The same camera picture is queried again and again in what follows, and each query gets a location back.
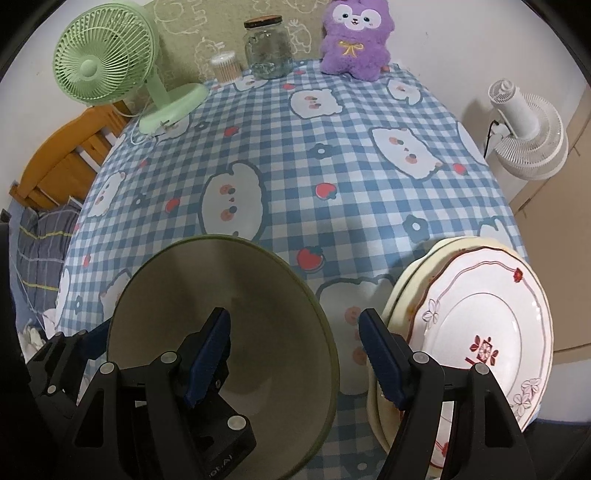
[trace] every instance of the glass jar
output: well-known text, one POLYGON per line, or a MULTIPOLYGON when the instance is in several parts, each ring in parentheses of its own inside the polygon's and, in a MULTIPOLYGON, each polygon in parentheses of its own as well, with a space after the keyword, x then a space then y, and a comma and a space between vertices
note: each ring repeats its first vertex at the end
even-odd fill
POLYGON ((293 70, 290 39, 283 17, 269 15, 244 22, 246 60, 258 80, 284 77, 293 70))

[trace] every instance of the silver screw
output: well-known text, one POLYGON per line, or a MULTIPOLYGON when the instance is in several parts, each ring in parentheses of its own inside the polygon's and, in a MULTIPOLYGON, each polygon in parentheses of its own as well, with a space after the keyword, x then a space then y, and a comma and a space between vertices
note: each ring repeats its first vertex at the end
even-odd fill
POLYGON ((429 356, 424 352, 416 352, 413 355, 413 359, 418 364, 427 364, 429 363, 429 356))
POLYGON ((174 352, 166 352, 160 356, 160 361, 164 364, 173 364, 177 361, 177 354, 174 352))
POLYGON ((485 364, 476 364, 476 371, 481 375, 486 375, 488 372, 491 371, 485 364))
POLYGON ((228 419, 228 427, 236 432, 239 432, 240 430, 243 430, 244 427, 246 427, 246 419, 240 415, 234 415, 228 419))
POLYGON ((114 369, 115 366, 111 362, 105 362, 100 366, 100 373, 103 375, 109 375, 114 369))

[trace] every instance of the yellow bow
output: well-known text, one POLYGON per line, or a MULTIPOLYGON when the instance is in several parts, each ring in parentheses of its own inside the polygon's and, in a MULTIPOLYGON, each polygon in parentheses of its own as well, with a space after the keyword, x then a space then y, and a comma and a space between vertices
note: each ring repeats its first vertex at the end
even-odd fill
POLYGON ((352 57, 355 57, 355 58, 357 58, 357 53, 355 52, 355 50, 363 50, 365 48, 365 46, 363 46, 362 43, 350 43, 345 40, 341 40, 339 42, 339 45, 341 47, 344 47, 347 49, 347 50, 345 50, 343 55, 351 55, 352 57))

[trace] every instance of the stack of plates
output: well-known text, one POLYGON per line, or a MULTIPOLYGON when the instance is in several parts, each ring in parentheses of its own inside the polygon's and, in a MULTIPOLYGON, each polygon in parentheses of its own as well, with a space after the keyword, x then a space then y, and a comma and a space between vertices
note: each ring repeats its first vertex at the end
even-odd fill
MULTIPOLYGON (((485 363, 521 429, 535 418, 552 364, 552 319, 537 276, 512 249, 486 238, 439 242, 404 271, 382 318, 412 350, 441 365, 485 363)), ((430 475, 441 474, 452 415, 453 403, 444 403, 430 475)), ((384 398, 371 366, 368 416, 389 451, 401 413, 384 398)))

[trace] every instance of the bowl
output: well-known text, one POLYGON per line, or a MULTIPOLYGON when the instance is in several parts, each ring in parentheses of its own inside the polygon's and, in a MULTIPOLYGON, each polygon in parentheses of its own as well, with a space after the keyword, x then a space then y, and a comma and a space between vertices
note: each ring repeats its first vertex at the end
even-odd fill
POLYGON ((281 258, 224 235, 163 250, 121 295, 107 357, 121 369, 147 365, 199 331, 215 307, 232 319, 230 374, 220 394, 250 419, 257 443, 228 478, 288 478, 326 440, 339 364, 320 304, 281 258))

